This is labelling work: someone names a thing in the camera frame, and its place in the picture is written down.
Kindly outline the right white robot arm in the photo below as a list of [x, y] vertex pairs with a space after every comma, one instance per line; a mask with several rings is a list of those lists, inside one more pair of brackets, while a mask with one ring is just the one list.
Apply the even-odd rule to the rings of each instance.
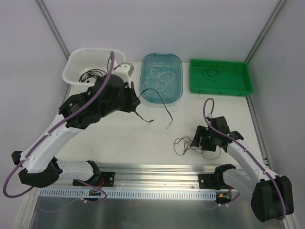
[[259, 162], [250, 152], [244, 137], [238, 131], [231, 131], [223, 116], [208, 118], [207, 121], [207, 127], [197, 127], [191, 146], [211, 152], [221, 148], [234, 158], [245, 174], [241, 174], [236, 166], [225, 164], [216, 167], [212, 174], [200, 174], [199, 185], [216, 190], [236, 189], [250, 200], [252, 211], [261, 222], [284, 219], [293, 214], [294, 200], [289, 178], [276, 174]]

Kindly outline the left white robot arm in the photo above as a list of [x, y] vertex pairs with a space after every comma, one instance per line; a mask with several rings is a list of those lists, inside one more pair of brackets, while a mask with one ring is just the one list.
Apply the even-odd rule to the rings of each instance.
[[109, 80], [102, 77], [85, 92], [70, 96], [41, 140], [25, 151], [12, 153], [14, 164], [22, 167], [18, 174], [21, 183], [38, 188], [58, 180], [72, 180], [75, 186], [99, 185], [102, 173], [94, 161], [67, 162], [56, 155], [89, 125], [115, 111], [135, 112], [139, 104], [130, 76], [119, 73]]

